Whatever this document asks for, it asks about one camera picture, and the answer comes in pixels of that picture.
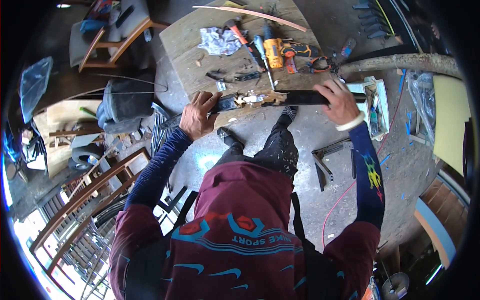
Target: man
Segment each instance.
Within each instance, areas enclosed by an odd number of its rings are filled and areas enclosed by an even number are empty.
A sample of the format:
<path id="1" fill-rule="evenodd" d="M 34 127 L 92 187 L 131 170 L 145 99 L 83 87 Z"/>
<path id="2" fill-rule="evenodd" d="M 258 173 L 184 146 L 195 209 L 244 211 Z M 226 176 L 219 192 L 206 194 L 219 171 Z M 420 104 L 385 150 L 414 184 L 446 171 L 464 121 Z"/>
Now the man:
<path id="1" fill-rule="evenodd" d="M 339 298 L 360 299 L 372 274 L 384 215 L 378 158 L 363 113 L 346 86 L 330 80 L 314 88 L 330 102 L 325 114 L 338 130 L 349 130 L 356 150 L 357 218 L 325 247 L 324 256 L 338 276 Z M 117 300 L 125 297 L 130 259 L 163 238 L 152 210 L 183 152 L 212 132 L 216 115 L 207 113 L 220 96 L 194 96 L 179 128 L 139 176 L 119 213 L 108 275 Z M 205 174 L 193 221 L 168 236 L 158 270 L 159 299 L 305 299 L 307 285 L 318 284 L 307 280 L 302 242 L 287 231 L 298 161 L 287 127 L 296 112 L 295 107 L 282 112 L 254 157 L 243 155 L 244 145 L 228 130 L 217 131 L 229 149 Z"/>

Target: paint-splattered pants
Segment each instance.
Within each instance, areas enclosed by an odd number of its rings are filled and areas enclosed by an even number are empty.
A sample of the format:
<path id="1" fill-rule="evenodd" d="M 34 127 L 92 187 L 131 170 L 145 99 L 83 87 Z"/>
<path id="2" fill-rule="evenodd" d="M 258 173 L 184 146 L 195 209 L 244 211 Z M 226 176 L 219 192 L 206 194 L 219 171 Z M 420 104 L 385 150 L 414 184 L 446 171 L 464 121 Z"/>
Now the paint-splattered pants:
<path id="1" fill-rule="evenodd" d="M 254 157 L 243 155 L 241 144 L 234 143 L 232 147 L 225 151 L 215 166 L 232 161 L 248 161 L 283 173 L 293 181 L 293 177 L 298 171 L 298 159 L 299 152 L 293 143 L 292 134 L 286 127 L 275 124 L 267 137 L 264 148 Z"/>

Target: hand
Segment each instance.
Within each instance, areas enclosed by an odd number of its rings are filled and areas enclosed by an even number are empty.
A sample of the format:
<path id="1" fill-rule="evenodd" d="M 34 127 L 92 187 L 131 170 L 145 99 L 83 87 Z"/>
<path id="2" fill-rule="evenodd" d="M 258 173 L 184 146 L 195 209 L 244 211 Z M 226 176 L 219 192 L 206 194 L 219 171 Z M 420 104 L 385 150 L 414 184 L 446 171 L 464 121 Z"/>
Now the hand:
<path id="1" fill-rule="evenodd" d="M 207 114 L 221 96 L 222 93 L 212 95 L 210 92 L 197 92 L 191 103 L 183 108 L 179 127 L 192 141 L 196 141 L 213 131 L 213 125 L 218 114 L 210 115 L 208 118 Z"/>
<path id="2" fill-rule="evenodd" d="M 329 120 L 337 125 L 347 124 L 360 114 L 355 97 L 338 79 L 327 80 L 323 85 L 316 84 L 313 88 L 330 102 L 330 105 L 322 105 L 322 109 Z"/>

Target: wooden table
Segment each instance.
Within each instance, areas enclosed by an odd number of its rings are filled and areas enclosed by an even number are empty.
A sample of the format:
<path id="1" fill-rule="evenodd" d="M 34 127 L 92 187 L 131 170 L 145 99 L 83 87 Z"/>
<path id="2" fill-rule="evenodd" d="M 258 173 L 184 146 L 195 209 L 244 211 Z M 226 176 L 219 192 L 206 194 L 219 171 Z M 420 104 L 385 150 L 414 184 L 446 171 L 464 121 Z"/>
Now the wooden table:
<path id="1" fill-rule="evenodd" d="M 216 0 L 208 4 L 208 6 L 222 6 L 225 0 Z M 260 11 L 260 6 L 264 5 L 264 1 L 246 0 L 248 6 L 245 9 Z M 307 28 L 307 32 L 294 29 L 292 27 L 282 25 L 276 28 L 276 34 L 279 38 L 293 38 L 294 41 L 316 46 L 320 49 L 318 41 L 313 35 L 312 30 L 308 26 L 307 21 L 303 17 L 298 7 L 292 0 L 275 1 L 277 17 L 291 21 Z M 177 72 L 180 83 L 188 95 L 192 98 L 197 91 L 216 92 L 215 82 L 205 76 L 208 71 L 220 70 L 226 74 L 227 79 L 232 79 L 236 73 L 250 73 L 256 70 L 247 50 L 241 47 L 237 52 L 230 56 L 208 55 L 206 50 L 199 49 L 197 46 L 201 43 L 200 28 L 218 27 L 221 28 L 225 21 L 233 19 L 239 14 L 234 12 L 219 11 L 215 9 L 199 8 L 189 13 L 174 24 L 163 30 L 159 36 L 162 44 L 170 59 L 170 62 Z M 242 21 L 237 22 L 240 30 L 248 30 L 248 41 L 252 41 L 257 34 L 263 36 L 262 26 L 264 19 L 243 15 Z M 197 66 L 196 61 L 201 61 L 201 66 Z M 295 57 L 297 69 L 301 68 L 308 62 L 310 58 Z M 281 69 L 271 69 L 273 80 L 278 80 L 277 90 L 311 90 L 314 84 L 321 83 L 331 78 L 330 72 L 320 72 L 316 74 L 288 74 L 285 67 Z M 257 79 L 245 82 L 235 82 L 234 84 L 226 83 L 227 89 L 223 91 L 224 95 L 235 92 L 247 92 L 249 90 L 265 90 L 270 89 L 270 81 L 266 73 L 261 74 L 261 78 L 257 83 Z M 254 108 L 237 109 L 234 111 L 220 114 L 216 120 L 216 127 L 220 127 L 228 123 L 230 118 L 238 118 L 250 114 Z"/>

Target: orange pliers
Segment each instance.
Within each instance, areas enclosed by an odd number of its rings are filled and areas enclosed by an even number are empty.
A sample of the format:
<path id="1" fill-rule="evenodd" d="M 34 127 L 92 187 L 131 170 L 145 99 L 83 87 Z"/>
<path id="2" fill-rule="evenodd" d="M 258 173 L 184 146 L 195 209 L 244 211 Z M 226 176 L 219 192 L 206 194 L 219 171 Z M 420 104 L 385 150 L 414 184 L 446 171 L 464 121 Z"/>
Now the orange pliers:
<path id="1" fill-rule="evenodd" d="M 313 64 L 317 61 L 317 60 L 325 60 L 327 62 L 327 66 L 325 68 L 315 68 L 313 66 Z M 327 71 L 331 68 L 332 66 L 330 66 L 330 63 L 329 63 L 329 59 L 327 58 L 327 56 L 320 56 L 320 57 L 316 57 L 314 58 L 313 60 L 311 60 L 310 62 L 307 62 L 307 65 L 304 66 L 304 67 L 301 67 L 298 72 L 299 73 L 318 73 L 318 72 L 323 72 L 323 71 Z"/>

